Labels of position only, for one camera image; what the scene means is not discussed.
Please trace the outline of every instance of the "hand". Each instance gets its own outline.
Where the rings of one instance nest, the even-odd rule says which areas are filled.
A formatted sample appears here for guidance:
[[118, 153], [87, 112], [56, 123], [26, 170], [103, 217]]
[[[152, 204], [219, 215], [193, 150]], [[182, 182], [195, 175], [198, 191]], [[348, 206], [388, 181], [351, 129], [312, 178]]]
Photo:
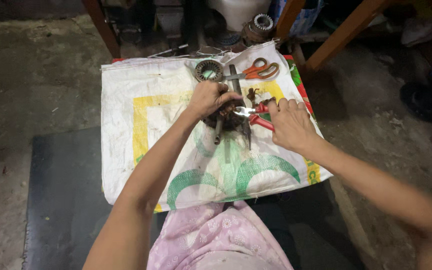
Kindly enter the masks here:
[[276, 101], [269, 102], [268, 111], [274, 125], [274, 144], [304, 156], [320, 141], [304, 102], [282, 98], [279, 107]]
[[231, 100], [241, 100], [243, 97], [236, 92], [228, 92], [228, 85], [202, 81], [196, 85], [187, 110], [201, 119], [214, 113], [223, 103]]

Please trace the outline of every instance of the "forearm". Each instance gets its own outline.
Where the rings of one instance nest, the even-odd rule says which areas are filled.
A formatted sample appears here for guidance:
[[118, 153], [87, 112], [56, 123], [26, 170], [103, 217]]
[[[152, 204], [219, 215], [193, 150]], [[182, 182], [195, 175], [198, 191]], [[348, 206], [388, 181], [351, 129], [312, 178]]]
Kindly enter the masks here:
[[149, 149], [130, 175], [118, 200], [153, 212], [174, 164], [199, 119], [185, 110]]
[[432, 234], [432, 197], [374, 166], [318, 140], [307, 158], [320, 164], [370, 200], [381, 211]]

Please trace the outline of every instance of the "orange scissors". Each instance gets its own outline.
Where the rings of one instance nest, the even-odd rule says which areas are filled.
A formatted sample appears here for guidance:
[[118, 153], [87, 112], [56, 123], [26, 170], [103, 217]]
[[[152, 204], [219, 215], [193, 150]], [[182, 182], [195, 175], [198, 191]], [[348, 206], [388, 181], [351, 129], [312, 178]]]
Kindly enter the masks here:
[[[263, 65], [260, 67], [256, 66], [256, 63], [258, 62], [262, 62]], [[268, 72], [269, 69], [271, 69], [271, 67], [275, 67], [275, 69], [266, 75], [261, 75], [262, 73]], [[268, 61], [266, 61], [266, 59], [260, 57], [257, 58], [256, 60], [254, 60], [254, 62], [252, 63], [252, 65], [245, 71], [243, 71], [243, 73], [239, 73], [236, 75], [229, 75], [229, 76], [225, 76], [226, 80], [234, 80], [234, 79], [267, 79], [271, 76], [273, 76], [276, 72], [278, 72], [279, 70], [279, 65], [277, 63], [271, 63], [268, 65]]]

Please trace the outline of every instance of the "left hand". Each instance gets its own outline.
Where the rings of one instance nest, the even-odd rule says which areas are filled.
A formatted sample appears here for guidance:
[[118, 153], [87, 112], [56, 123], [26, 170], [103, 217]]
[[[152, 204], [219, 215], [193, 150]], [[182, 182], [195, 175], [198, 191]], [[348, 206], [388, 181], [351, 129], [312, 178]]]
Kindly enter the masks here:
[[231, 100], [242, 100], [243, 96], [236, 92], [228, 92], [228, 85], [202, 81], [196, 85], [187, 110], [201, 119], [214, 113], [223, 103]]

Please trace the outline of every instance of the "white container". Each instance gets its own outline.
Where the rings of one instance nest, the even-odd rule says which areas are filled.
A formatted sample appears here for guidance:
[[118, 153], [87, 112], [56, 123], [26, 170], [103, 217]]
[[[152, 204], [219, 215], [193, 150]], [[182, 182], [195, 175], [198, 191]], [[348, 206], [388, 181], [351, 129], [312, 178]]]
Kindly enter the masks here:
[[224, 16], [227, 29], [232, 31], [241, 31], [255, 15], [268, 13], [270, 4], [271, 0], [208, 0], [209, 7]]

